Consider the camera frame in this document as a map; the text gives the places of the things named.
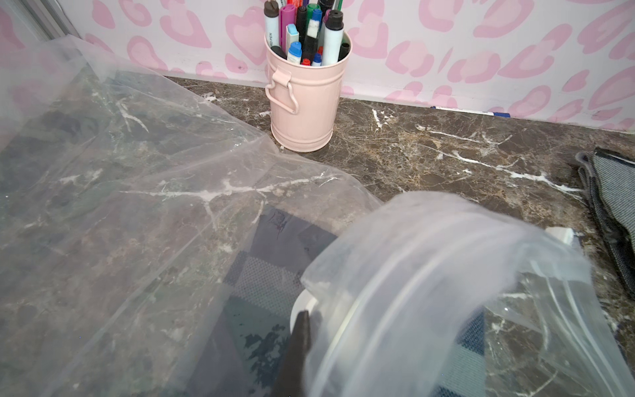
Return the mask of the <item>pink metal pen cup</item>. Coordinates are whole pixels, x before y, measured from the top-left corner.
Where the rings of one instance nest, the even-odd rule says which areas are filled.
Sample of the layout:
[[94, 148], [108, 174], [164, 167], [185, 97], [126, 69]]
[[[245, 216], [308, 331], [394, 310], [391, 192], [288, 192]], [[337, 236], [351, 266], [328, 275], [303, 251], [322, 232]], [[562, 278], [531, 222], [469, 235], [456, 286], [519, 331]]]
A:
[[284, 148], [315, 152], [332, 139], [342, 81], [352, 52], [332, 66], [299, 66], [266, 47], [271, 132]]

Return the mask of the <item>blue white pen by wall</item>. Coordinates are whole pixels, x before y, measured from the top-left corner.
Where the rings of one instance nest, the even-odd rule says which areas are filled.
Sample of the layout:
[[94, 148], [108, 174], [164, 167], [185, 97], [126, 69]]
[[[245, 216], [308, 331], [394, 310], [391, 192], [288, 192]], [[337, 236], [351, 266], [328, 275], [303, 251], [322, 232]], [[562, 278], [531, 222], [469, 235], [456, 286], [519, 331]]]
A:
[[450, 112], [463, 112], [463, 113], [483, 115], [483, 116], [511, 118], [510, 114], [507, 112], [490, 112], [490, 111], [485, 112], [485, 111], [476, 111], [476, 110], [446, 108], [441, 106], [432, 106], [430, 107], [430, 109], [450, 111]]

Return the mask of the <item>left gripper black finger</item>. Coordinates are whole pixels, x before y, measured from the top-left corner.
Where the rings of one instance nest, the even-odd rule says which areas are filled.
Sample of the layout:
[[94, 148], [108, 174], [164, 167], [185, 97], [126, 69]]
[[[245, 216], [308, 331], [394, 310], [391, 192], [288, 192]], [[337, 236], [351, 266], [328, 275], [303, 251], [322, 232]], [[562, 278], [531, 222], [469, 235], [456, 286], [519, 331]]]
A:
[[311, 325], [309, 311], [298, 313], [293, 332], [289, 338], [288, 348], [284, 354], [279, 374], [271, 391], [272, 396], [303, 397], [304, 364], [309, 354], [311, 341]]

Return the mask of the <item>clear plastic vacuum bag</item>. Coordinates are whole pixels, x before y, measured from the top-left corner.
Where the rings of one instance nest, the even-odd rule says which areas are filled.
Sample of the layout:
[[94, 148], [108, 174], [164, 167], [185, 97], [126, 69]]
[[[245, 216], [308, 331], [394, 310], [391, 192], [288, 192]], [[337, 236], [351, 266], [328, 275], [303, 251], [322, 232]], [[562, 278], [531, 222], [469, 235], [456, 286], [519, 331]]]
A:
[[359, 204], [307, 267], [305, 396], [631, 396], [572, 244], [352, 176], [67, 36], [1, 58], [1, 393], [178, 396], [234, 252], [223, 215]]

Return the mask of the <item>navy blue plaid blanket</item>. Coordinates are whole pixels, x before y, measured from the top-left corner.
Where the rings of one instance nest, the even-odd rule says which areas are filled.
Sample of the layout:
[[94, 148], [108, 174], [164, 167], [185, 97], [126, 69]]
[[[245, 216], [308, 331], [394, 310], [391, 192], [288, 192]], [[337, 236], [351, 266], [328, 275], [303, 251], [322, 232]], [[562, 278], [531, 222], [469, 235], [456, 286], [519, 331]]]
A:
[[180, 373], [178, 396], [270, 396], [289, 347], [301, 277], [339, 234], [369, 213], [359, 204], [289, 213], [269, 204], [223, 215], [234, 252]]

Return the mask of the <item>black capped marker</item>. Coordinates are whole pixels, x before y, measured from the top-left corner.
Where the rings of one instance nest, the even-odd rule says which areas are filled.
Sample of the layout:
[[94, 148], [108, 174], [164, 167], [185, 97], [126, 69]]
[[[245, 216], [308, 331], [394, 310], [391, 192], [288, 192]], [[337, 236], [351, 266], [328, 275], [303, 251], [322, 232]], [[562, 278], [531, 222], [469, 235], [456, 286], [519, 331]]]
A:
[[322, 66], [335, 65], [338, 62], [343, 40], [343, 12], [332, 10], [323, 26]]

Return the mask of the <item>grey black checked blanket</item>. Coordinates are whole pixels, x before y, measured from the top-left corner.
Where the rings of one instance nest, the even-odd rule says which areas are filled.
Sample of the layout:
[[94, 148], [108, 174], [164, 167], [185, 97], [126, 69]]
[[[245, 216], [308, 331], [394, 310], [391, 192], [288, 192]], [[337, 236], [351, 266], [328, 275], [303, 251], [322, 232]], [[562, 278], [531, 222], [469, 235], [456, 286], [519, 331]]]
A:
[[588, 207], [623, 287], [634, 297], [634, 160], [597, 147], [575, 155]]

